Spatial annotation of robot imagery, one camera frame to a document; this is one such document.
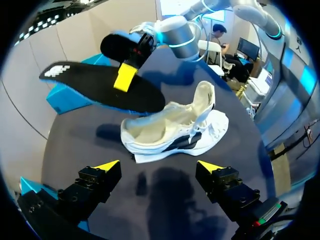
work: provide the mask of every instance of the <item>blue platform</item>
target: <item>blue platform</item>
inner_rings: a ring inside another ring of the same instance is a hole
[[[35,193],[40,192],[41,190],[45,190],[48,194],[50,194],[56,200],[58,199],[58,195],[55,191],[49,189],[48,187],[34,181],[30,181],[24,177],[20,178],[21,183],[21,195],[24,195],[30,191],[34,191]],[[78,227],[89,232],[89,225],[87,221],[81,221],[78,224]]]
[[[101,53],[82,61],[82,63],[101,66],[111,65],[109,58]],[[59,115],[92,104],[92,101],[89,101],[72,88],[63,84],[57,84],[49,92],[46,100]]]

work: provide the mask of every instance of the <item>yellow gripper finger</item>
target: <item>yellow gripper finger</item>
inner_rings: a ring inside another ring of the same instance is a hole
[[[118,71],[118,77],[116,78],[113,87],[123,92],[128,92],[132,79],[137,72],[138,69],[128,64],[122,63]]]

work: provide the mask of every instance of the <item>white chair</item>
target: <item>white chair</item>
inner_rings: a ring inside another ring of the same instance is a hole
[[[208,41],[199,40],[198,47],[201,50],[207,50]],[[209,67],[219,76],[224,76],[225,72],[222,69],[222,56],[221,56],[221,46],[216,43],[209,41],[208,52],[216,52],[219,55],[219,65],[209,65]]]
[[[223,61],[223,68],[225,69],[224,73],[228,75],[233,66],[235,66],[234,63]]]

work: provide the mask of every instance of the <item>person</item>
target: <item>person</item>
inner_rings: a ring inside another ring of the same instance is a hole
[[[249,72],[252,70],[252,66],[248,64],[248,66],[244,66],[237,56],[233,56],[231,54],[227,54],[228,50],[230,49],[229,43],[223,43],[221,44],[220,38],[227,33],[227,29],[221,25],[221,24],[215,24],[212,28],[211,33],[211,42],[217,43],[221,46],[221,55],[223,59],[230,63],[234,64],[232,69],[230,70],[230,73],[228,77],[230,79],[236,78],[239,82],[245,83],[249,77]],[[209,64],[217,64],[217,55],[214,52],[209,53]]]

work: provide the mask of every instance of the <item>dark table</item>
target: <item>dark table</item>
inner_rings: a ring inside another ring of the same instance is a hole
[[[229,128],[222,140],[201,156],[176,154],[136,164],[122,146],[120,124],[136,118],[101,106],[58,115],[47,141],[42,182],[64,189],[85,166],[121,161],[122,179],[105,204],[90,216],[90,231],[109,240],[230,239],[237,224],[218,204],[211,204],[195,179],[197,160],[232,166],[261,199],[275,195],[270,159],[260,133],[236,95],[204,62],[175,58],[158,49],[139,74],[161,88],[166,101],[192,102],[198,82],[214,84],[216,109],[226,113]]]

